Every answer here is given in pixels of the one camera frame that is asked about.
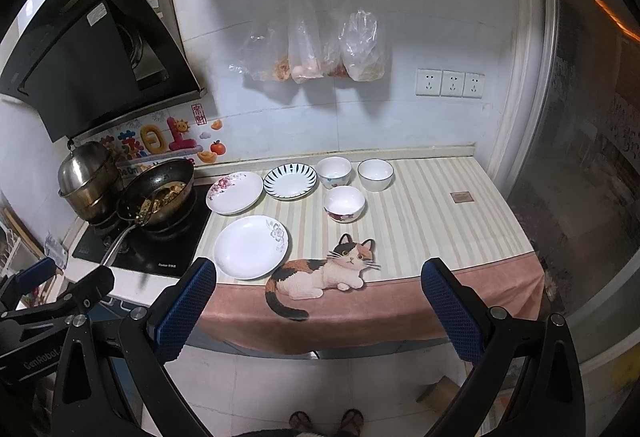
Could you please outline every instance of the pot handle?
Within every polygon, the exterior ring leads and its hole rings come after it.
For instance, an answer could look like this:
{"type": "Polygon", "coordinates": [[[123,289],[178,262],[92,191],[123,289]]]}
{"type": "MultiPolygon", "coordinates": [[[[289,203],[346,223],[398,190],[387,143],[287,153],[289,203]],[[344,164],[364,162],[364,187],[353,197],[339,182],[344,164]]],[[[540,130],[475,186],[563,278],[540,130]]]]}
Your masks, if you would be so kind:
{"type": "Polygon", "coordinates": [[[118,237],[113,241],[113,243],[109,246],[109,249],[107,249],[107,252],[102,257],[102,261],[100,262],[100,265],[106,265],[107,267],[111,267],[111,264],[115,261],[116,257],[118,256],[118,250],[122,245],[122,241],[124,240],[124,237],[129,235],[129,232],[134,227],[138,227],[138,225],[136,223],[132,223],[130,226],[127,226],[127,229],[125,229],[121,234],[118,235],[118,237]]]}

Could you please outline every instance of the stove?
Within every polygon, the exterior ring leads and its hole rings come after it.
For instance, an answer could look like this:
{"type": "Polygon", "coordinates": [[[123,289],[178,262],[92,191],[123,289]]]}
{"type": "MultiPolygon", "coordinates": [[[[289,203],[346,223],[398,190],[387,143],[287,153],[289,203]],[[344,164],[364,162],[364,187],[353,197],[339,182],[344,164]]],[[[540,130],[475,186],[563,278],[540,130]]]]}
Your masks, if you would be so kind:
{"type": "MultiPolygon", "coordinates": [[[[205,202],[209,187],[208,184],[194,186],[185,204],[172,216],[170,224],[165,221],[132,230],[113,267],[180,278],[193,261],[211,214],[205,202]]],[[[72,256],[100,263],[111,241],[126,226],[127,223],[116,217],[87,227],[72,256]]]]}

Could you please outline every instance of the foot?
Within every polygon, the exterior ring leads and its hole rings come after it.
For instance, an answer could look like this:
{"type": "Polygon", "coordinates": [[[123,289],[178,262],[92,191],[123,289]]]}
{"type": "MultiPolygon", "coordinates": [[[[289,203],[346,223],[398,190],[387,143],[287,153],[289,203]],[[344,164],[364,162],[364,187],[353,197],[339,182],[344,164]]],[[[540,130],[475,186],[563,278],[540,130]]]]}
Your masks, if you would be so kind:
{"type": "Polygon", "coordinates": [[[294,430],[299,430],[301,432],[313,432],[314,425],[311,422],[309,416],[304,412],[294,412],[289,417],[289,426],[291,426],[294,430]]]}
{"type": "Polygon", "coordinates": [[[360,410],[351,408],[347,410],[340,421],[339,431],[345,431],[359,436],[364,426],[364,416],[360,410]]]}

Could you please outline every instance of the cat print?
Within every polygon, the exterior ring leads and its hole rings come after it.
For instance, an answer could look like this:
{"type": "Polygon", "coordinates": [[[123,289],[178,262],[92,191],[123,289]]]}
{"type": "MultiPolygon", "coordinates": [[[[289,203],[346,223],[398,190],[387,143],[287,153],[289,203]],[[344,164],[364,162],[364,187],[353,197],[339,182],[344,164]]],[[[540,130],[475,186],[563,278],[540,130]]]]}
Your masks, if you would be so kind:
{"type": "Polygon", "coordinates": [[[338,245],[324,260],[289,260],[277,268],[265,286],[267,304],[273,312],[296,322],[305,321],[309,313],[283,305],[276,292],[288,295],[293,300],[320,298],[324,289],[359,289],[364,285],[360,277],[363,269],[380,269],[373,261],[373,239],[362,243],[353,242],[345,233],[338,245]]]}

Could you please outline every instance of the floral plate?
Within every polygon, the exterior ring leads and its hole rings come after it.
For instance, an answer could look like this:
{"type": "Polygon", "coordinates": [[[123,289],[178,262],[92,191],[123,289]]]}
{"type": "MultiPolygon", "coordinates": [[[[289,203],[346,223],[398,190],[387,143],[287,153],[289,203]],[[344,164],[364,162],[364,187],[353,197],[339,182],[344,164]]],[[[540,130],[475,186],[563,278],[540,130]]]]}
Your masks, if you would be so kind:
{"type": "Polygon", "coordinates": [[[254,172],[221,177],[207,192],[207,206],[220,215],[233,215],[252,206],[262,195],[262,179],[254,172]]]}

